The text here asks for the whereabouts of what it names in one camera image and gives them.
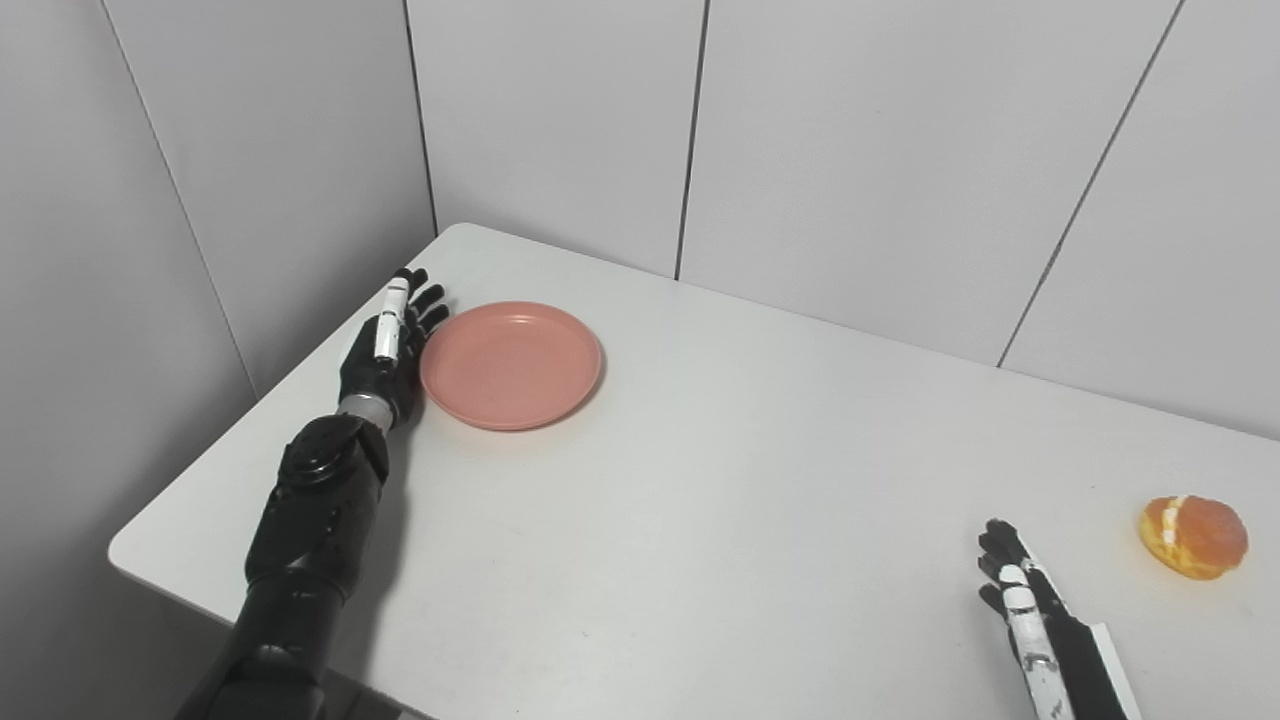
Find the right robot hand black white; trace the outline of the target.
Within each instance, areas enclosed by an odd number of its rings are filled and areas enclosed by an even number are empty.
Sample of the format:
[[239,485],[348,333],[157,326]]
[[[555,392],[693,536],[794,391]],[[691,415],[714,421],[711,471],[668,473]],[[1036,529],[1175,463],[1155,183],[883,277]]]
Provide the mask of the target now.
[[997,518],[978,537],[979,597],[1007,628],[1038,719],[1139,719],[1108,628],[1080,621],[1018,529]]

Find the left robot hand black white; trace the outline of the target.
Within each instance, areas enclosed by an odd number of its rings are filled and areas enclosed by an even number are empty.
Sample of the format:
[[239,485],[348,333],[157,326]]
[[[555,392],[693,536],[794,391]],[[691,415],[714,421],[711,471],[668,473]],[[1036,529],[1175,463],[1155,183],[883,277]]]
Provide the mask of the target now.
[[340,364],[339,414],[384,434],[413,415],[422,395],[420,357],[451,314],[444,295],[424,268],[402,268],[390,278],[378,314],[360,327]]

